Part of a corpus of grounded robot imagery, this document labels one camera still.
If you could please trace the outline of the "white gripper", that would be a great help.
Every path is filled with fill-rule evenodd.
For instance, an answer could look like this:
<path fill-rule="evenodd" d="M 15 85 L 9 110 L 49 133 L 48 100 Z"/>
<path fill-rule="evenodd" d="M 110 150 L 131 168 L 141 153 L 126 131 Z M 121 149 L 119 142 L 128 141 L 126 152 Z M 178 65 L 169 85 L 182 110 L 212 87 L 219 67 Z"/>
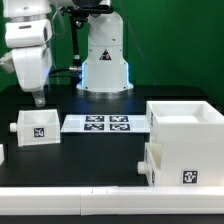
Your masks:
<path fill-rule="evenodd" d="M 12 49 L 0 58 L 0 65 L 8 73 L 16 72 L 22 90 L 33 92 L 37 107 L 45 106 L 42 90 L 52 66 L 51 50 L 46 44 Z"/>

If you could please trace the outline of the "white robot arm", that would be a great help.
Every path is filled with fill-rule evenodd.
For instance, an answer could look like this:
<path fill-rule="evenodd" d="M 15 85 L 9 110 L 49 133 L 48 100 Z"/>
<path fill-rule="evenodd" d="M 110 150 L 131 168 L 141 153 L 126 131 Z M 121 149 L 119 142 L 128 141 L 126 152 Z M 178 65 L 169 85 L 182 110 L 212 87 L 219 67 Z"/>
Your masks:
<path fill-rule="evenodd" d="M 38 107 L 45 105 L 44 86 L 53 73 L 49 42 L 53 36 L 50 13 L 70 15 L 73 31 L 89 25 L 88 56 L 80 59 L 73 44 L 73 65 L 69 71 L 79 75 L 77 89 L 99 98 L 117 97 L 130 92 L 128 63 L 123 57 L 123 20 L 111 0 L 2 0 L 5 41 L 10 49 L 0 65 L 15 72 L 21 89 L 30 92 Z"/>

